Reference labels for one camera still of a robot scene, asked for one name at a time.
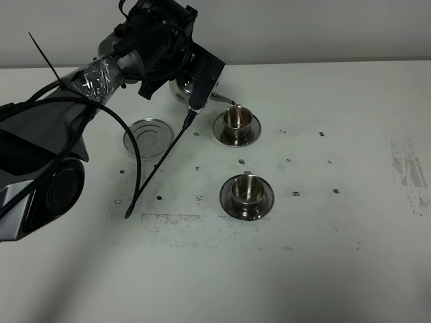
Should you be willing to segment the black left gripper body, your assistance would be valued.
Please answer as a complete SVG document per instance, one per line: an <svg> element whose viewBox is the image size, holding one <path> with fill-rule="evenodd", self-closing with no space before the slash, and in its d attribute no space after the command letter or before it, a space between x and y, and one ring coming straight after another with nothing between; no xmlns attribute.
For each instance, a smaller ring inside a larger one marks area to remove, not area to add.
<svg viewBox="0 0 431 323"><path fill-rule="evenodd" d="M198 11L176 1L137 1L116 27L117 65L133 81L169 79L186 64Z"/></svg>

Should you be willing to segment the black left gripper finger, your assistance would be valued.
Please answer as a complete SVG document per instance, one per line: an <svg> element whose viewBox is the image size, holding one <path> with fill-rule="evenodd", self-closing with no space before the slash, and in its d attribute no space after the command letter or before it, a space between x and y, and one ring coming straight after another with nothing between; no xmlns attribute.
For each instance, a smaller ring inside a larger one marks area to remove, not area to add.
<svg viewBox="0 0 431 323"><path fill-rule="evenodd" d="M151 98L152 95L162 86L162 81L143 80L138 94L143 98Z"/></svg>

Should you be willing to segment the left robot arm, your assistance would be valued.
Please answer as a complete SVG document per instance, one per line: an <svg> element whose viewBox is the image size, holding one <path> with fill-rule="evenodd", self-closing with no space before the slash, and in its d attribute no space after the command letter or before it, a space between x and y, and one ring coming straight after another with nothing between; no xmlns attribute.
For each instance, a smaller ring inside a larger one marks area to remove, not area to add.
<svg viewBox="0 0 431 323"><path fill-rule="evenodd" d="M77 202L88 153L84 129L120 87L157 90L191 55L197 12L138 1L87 65L20 104L1 107L1 240L20 240Z"/></svg>

